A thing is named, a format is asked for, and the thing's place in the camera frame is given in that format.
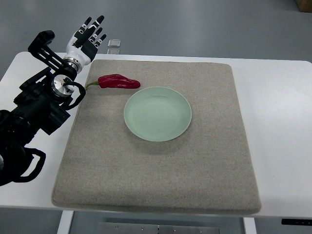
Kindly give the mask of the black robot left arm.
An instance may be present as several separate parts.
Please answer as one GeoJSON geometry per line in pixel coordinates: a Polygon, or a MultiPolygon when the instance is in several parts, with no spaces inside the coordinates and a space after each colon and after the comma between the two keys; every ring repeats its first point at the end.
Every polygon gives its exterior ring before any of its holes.
{"type": "Polygon", "coordinates": [[[50,135],[69,117],[68,110],[85,97],[85,88],[75,82],[77,69],[57,56],[48,45],[54,39],[51,30],[40,32],[28,47],[31,55],[47,67],[19,88],[16,108],[0,112],[0,184],[25,183],[41,172],[46,154],[26,144],[42,129],[50,135]]]}

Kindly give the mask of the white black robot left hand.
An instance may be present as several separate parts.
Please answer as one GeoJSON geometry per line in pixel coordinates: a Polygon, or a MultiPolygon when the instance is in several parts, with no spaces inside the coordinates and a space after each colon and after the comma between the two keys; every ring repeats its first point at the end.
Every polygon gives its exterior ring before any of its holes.
{"type": "Polygon", "coordinates": [[[80,71],[85,65],[91,63],[106,34],[101,34],[101,23],[104,16],[99,16],[94,22],[88,17],[82,26],[72,35],[66,46],[65,61],[74,63],[80,71]]]}

